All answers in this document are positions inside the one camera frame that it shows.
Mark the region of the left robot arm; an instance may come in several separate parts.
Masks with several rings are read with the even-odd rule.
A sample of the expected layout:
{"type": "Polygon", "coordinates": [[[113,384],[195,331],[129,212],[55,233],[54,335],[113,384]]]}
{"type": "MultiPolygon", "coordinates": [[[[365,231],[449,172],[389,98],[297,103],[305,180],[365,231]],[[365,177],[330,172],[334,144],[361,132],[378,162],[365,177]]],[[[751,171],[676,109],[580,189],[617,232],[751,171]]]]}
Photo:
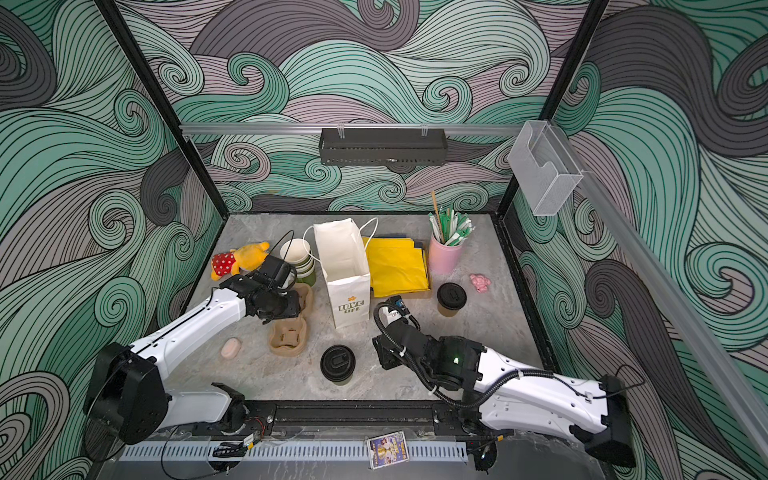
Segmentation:
{"type": "Polygon", "coordinates": [[[214,382],[197,392],[167,387],[170,374],[224,328],[246,318],[263,323],[301,313],[296,289],[236,275],[208,298],[165,327],[129,345],[113,342],[97,354],[83,411],[87,426],[99,425],[127,445],[163,428],[211,424],[227,435],[247,422],[244,396],[214,382]]]}

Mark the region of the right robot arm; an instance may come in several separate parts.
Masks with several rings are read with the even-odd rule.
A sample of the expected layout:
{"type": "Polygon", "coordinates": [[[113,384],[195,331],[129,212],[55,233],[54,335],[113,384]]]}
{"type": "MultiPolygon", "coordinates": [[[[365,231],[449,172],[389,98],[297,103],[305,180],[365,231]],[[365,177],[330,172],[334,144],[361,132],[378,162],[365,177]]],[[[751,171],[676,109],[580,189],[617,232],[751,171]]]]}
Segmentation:
{"type": "Polygon", "coordinates": [[[372,344],[384,369],[410,369],[472,434],[529,431],[578,442],[613,466],[636,465],[630,387],[614,375],[559,375],[464,337],[434,338],[403,320],[385,326],[372,344]]]}

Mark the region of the brown paper coffee cup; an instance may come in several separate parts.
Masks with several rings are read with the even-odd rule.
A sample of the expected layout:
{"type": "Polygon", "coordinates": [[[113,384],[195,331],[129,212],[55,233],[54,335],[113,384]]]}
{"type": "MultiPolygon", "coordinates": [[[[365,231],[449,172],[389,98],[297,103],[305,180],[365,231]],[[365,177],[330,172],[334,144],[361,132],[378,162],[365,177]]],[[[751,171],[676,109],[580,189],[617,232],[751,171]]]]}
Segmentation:
{"type": "Polygon", "coordinates": [[[454,307],[451,307],[451,306],[445,306],[445,305],[442,305],[442,304],[439,304],[439,305],[438,305],[438,311],[439,311],[439,313],[440,313],[441,315],[445,316],[445,317],[453,317],[453,316],[456,316],[456,315],[457,315],[457,314],[458,314],[458,313],[459,313],[461,310],[462,310],[462,308],[461,308],[461,307],[458,307],[458,308],[454,308],[454,307]]]}

